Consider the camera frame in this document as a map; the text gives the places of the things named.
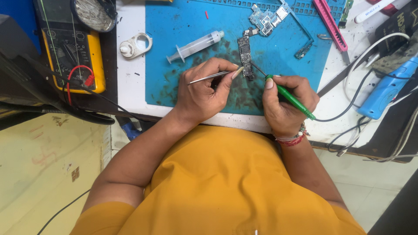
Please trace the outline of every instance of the blue silicone mat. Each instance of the blue silicone mat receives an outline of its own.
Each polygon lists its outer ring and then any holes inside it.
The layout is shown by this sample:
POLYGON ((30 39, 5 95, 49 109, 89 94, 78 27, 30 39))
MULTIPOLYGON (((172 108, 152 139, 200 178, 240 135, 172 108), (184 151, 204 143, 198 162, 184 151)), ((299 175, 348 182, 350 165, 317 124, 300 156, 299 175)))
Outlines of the blue silicone mat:
MULTIPOLYGON (((298 60, 294 54, 308 41, 294 17, 289 14, 273 30, 270 36, 250 37, 252 60, 267 74, 299 75, 307 77, 314 90, 318 89, 329 49, 329 40, 317 38, 317 34, 329 35, 312 1, 287 2, 296 16, 314 37, 310 51, 298 60)), ((248 17, 251 6, 257 4, 262 11, 273 7, 278 1, 241 2, 232 0, 174 0, 170 2, 146 1, 145 28, 153 38, 153 46, 146 54, 145 100, 151 105, 174 107, 177 101, 178 78, 188 68, 194 67, 210 57, 219 57, 241 65, 237 39, 249 27, 255 28, 248 17), (185 59, 169 64, 166 56, 213 31, 223 30, 222 40, 185 59)), ((331 13, 338 23, 345 0, 329 0, 331 13)), ((264 76, 254 69, 256 79, 247 81, 241 75, 234 79, 226 107, 222 112, 263 115, 262 94, 264 76)))

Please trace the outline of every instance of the white marker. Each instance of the white marker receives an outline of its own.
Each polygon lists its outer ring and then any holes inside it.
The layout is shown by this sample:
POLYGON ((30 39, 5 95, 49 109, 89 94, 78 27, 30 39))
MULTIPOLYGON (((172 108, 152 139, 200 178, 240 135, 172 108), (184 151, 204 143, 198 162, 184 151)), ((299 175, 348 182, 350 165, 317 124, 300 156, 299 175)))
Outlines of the white marker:
POLYGON ((358 16, 356 16, 356 18, 354 18, 354 22, 359 24, 359 23, 365 21, 370 16, 376 14, 376 12, 380 11, 381 9, 385 8, 387 5, 391 4, 393 1, 395 1, 395 0, 382 0, 382 1, 374 4, 369 9, 363 11, 358 16))

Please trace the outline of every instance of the fingernail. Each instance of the fingernail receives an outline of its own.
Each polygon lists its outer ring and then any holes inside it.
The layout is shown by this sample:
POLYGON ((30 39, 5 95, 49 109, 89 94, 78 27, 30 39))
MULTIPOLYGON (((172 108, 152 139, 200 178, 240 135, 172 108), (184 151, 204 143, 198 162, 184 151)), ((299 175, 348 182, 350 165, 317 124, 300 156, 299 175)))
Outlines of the fingernail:
POLYGON ((273 83, 274 83, 273 79, 267 78, 267 80, 265 81, 264 89, 265 90, 271 89, 273 87, 273 83))
POLYGON ((236 78, 238 76, 238 74, 240 74, 240 72, 244 69, 244 67, 241 67, 239 70, 235 71, 234 75, 232 76, 232 80, 234 80, 234 78, 236 78))

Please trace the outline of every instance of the multimeter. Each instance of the multimeter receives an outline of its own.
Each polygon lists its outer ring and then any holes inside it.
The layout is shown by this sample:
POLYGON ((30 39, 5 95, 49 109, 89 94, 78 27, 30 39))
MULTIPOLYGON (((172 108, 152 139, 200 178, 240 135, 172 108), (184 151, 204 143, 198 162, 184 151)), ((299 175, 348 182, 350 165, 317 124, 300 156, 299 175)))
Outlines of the multimeter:
MULTIPOLYGON (((34 0, 36 14, 42 31, 51 70, 67 78, 70 71, 78 65, 85 65, 94 72, 94 83, 84 83, 90 75, 86 68, 78 68, 72 74, 72 80, 96 93, 106 89, 103 71, 102 52, 99 34, 86 29, 73 16, 68 0, 34 0)), ((55 86, 67 91, 66 85, 55 76, 55 86)), ((87 93, 70 84, 70 92, 87 93)))

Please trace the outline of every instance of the floor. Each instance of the floor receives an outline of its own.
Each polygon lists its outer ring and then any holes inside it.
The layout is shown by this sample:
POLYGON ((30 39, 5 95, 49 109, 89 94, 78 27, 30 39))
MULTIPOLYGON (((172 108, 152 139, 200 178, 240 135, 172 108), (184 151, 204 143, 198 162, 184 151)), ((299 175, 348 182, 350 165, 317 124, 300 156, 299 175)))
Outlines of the floor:
MULTIPOLYGON (((111 126, 112 149, 104 160, 110 159, 129 140, 118 124, 111 126)), ((319 149, 314 150, 331 176, 349 211, 368 232, 393 201, 408 179, 418 169, 418 159, 410 163, 377 163, 363 161, 364 157, 345 154, 337 157, 319 149)))
MULTIPOLYGON (((66 114, 45 114, 0 131, 0 234, 37 234, 91 187, 107 145, 110 152, 110 128, 66 114)), ((87 195, 42 235, 69 234, 87 195)))

